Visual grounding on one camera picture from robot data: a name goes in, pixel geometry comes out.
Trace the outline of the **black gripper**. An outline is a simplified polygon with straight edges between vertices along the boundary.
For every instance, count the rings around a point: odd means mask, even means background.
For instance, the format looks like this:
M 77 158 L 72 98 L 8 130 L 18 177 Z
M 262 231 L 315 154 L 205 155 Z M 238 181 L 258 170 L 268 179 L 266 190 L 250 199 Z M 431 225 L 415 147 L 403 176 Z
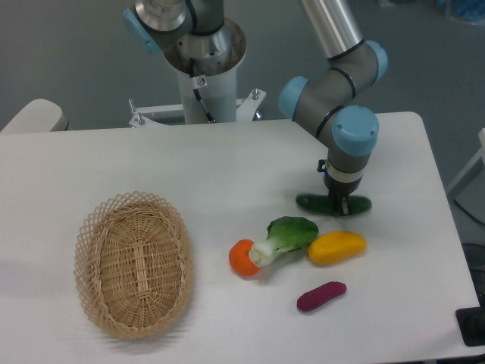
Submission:
M 328 189 L 328 195 L 335 203 L 336 217 L 347 217 L 352 215 L 350 206 L 350 195 L 357 190 L 362 177 L 351 182 L 342 182 L 333 178 L 330 174 L 324 174 L 324 184 Z

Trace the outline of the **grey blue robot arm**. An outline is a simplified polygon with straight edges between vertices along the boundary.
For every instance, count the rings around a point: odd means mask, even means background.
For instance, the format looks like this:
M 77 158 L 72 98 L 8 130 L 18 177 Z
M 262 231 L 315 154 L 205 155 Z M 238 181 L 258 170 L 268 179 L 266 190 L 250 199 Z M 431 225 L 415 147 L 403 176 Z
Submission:
M 329 69 L 317 80 L 292 78 L 278 106 L 291 121 L 327 147 L 318 163 L 328 193 L 298 195 L 297 203 L 320 214 L 350 216 L 369 202 L 355 195 L 377 143 L 375 113 L 356 106 L 359 92 L 386 72 L 385 50 L 365 40 L 345 1 L 305 1 L 303 8 L 326 52 Z M 184 120 L 211 124 L 252 120 L 259 92 L 236 102 L 236 70 L 246 37 L 221 1 L 137 1 L 123 19 L 148 53 L 161 52 L 177 72 Z

